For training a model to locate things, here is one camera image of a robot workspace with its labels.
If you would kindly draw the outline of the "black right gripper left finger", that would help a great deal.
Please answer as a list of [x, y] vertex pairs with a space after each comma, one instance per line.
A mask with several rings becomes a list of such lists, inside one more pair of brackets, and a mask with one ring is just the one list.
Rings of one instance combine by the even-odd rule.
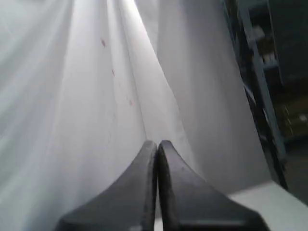
[[122, 175], [104, 192], [64, 215], [58, 231], [152, 231], [157, 192], [157, 146], [145, 141]]

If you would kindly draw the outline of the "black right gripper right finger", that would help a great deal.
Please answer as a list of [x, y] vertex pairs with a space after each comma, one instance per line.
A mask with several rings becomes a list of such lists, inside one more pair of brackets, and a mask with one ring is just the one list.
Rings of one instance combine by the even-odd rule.
[[157, 158], [164, 230], [269, 230], [259, 213], [229, 199], [195, 173], [170, 141], [161, 141]]

